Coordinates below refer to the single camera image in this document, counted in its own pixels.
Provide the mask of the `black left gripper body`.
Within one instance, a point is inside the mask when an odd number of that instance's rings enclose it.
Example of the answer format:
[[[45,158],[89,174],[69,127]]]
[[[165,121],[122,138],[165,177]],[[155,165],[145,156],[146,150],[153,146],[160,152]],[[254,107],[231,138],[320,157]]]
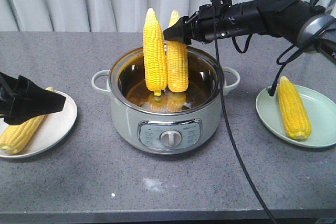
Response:
[[[14,91],[17,79],[1,72],[1,114],[17,114],[19,94]]]

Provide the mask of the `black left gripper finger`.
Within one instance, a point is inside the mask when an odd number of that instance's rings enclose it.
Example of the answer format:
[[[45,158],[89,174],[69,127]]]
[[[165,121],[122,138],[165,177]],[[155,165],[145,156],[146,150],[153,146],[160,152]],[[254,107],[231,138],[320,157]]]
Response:
[[[1,97],[1,118],[8,125],[20,125],[29,119],[45,114],[32,99]]]
[[[45,111],[45,114],[62,111],[66,101],[63,95],[43,89],[23,76],[18,77],[14,91],[20,98],[32,99],[35,105]]]

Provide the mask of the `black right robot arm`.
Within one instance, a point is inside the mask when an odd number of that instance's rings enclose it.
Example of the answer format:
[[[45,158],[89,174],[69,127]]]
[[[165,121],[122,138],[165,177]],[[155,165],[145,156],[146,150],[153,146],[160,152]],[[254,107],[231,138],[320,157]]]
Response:
[[[210,0],[192,16],[181,17],[163,32],[167,41],[191,44],[242,35],[283,37],[298,52],[319,52],[335,61],[335,17],[319,0]]]

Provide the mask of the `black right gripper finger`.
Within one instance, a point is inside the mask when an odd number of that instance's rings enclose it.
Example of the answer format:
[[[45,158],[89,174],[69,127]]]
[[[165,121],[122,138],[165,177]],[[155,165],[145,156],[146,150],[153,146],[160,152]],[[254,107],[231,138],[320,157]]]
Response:
[[[166,41],[177,41],[186,45],[191,44],[192,32],[187,16],[181,17],[173,26],[163,31]]]

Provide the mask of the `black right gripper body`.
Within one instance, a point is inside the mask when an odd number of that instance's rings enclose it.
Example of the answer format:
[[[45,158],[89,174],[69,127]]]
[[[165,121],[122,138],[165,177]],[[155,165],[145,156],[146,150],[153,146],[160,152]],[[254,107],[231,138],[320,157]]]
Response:
[[[228,38],[225,31],[224,18],[228,5],[213,8],[211,4],[202,5],[190,17],[183,17],[183,43],[190,44],[191,40],[210,43],[215,38]]]

